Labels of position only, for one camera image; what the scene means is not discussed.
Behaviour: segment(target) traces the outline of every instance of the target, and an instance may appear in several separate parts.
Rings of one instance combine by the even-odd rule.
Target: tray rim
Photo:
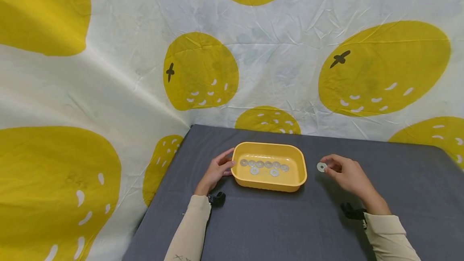
[[[234,171],[231,169],[231,172],[232,172],[232,175],[235,179],[239,179],[240,181],[243,181],[243,182],[253,182],[253,183],[256,183],[256,184],[271,184],[271,185],[278,185],[278,186],[282,186],[282,187],[290,187],[290,188],[296,188],[296,187],[301,187],[302,184],[304,184],[306,182],[306,179],[308,178],[308,172],[306,171],[306,161],[305,161],[305,155],[301,152],[301,150],[296,147],[296,146],[293,146],[293,145],[289,145],[289,144],[278,144],[278,143],[267,143],[267,142],[252,142],[252,141],[245,141],[245,142],[241,142],[239,143],[237,146],[235,146],[235,149],[233,151],[233,154],[232,154],[232,160],[234,159],[235,157],[235,151],[237,151],[237,148],[242,145],[242,144],[261,144],[261,145],[271,145],[271,146],[275,146],[275,145],[278,145],[278,146],[290,146],[290,147],[293,147],[295,148],[300,154],[301,154],[301,158],[303,160],[303,167],[304,167],[304,179],[299,182],[298,184],[295,184],[295,185],[288,185],[288,184],[276,184],[275,182],[262,182],[262,181],[252,181],[252,180],[247,180],[247,179],[243,179],[243,178],[239,178],[237,175],[235,175]]]

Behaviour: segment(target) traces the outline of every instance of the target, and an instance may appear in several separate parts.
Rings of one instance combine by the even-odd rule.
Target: gray table
[[[211,213],[203,261],[375,260],[362,224],[339,209],[344,202],[358,206],[358,199],[316,168],[331,153],[360,162],[422,261],[464,260],[464,173],[442,150],[198,125],[184,139],[123,260],[163,260],[211,159],[244,141],[298,147],[308,180],[296,193],[279,193],[223,179],[214,191],[227,199]]]

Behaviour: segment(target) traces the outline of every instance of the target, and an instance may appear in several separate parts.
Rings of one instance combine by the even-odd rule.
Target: yellow plastic tray
[[[236,163],[232,167],[232,175],[241,186],[293,193],[298,191],[308,178],[305,158],[302,152],[292,145],[242,142],[235,147],[232,160]],[[267,161],[278,162],[281,165],[287,165],[289,169],[285,172],[281,167],[277,169],[274,166],[271,168],[257,167],[256,165],[251,167],[249,164],[242,166],[240,163],[242,160],[263,161],[263,163]],[[275,174],[275,171],[271,170],[277,170],[278,176],[272,176],[271,173]]]

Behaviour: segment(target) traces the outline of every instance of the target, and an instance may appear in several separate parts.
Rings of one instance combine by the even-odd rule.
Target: left hand
[[[216,187],[217,182],[223,176],[232,175],[232,172],[228,169],[235,165],[235,161],[232,158],[227,157],[235,148],[231,148],[226,152],[221,153],[211,161],[205,175],[198,183],[198,186],[194,192],[198,196],[207,196],[209,192]]]

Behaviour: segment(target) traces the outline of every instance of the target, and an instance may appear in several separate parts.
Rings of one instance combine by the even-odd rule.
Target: fabric backdrop
[[[192,124],[464,169],[463,23],[463,0],[0,0],[0,259],[121,259]]]

